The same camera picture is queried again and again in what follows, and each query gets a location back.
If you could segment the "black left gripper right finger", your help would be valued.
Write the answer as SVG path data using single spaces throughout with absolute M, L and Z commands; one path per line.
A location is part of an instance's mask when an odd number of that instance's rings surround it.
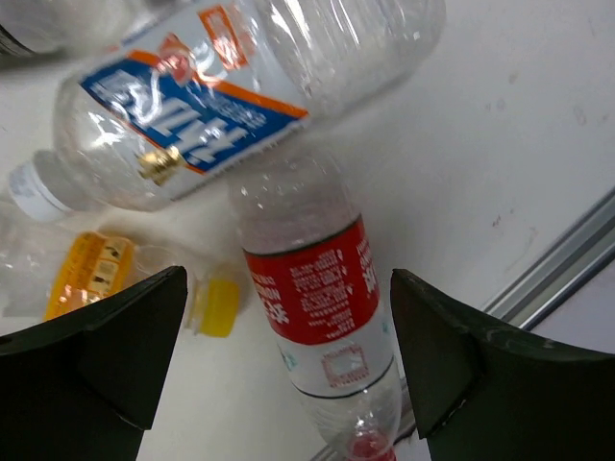
M 406 269 L 390 303 L 416 427 L 434 460 L 610 460 L 614 357 L 457 301 Z

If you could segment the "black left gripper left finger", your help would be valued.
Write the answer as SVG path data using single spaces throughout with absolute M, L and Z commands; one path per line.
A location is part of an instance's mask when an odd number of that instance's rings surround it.
M 4 460 L 134 460 L 152 428 L 187 300 L 172 266 L 1 338 Z

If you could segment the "clear bottle yellow cap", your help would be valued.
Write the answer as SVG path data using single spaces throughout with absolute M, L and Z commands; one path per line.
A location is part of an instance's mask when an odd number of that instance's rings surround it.
M 238 268 L 180 245 L 75 232 L 1 205 L 1 316 L 44 322 L 115 295 L 170 266 L 187 272 L 183 325 L 226 337 L 244 301 Z

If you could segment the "clear bottle red label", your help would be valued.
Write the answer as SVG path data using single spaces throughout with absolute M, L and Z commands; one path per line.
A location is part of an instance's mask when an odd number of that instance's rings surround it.
M 369 239 L 334 159 L 247 160 L 229 179 L 239 241 L 289 379 L 327 445 L 391 460 L 402 385 Z

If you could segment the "clear bottle blue label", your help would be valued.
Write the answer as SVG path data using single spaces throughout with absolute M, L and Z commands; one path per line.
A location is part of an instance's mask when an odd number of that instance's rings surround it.
M 53 144 L 8 175 L 27 215 L 156 211 L 305 125 L 396 84 L 442 1 L 189 1 L 59 85 Z

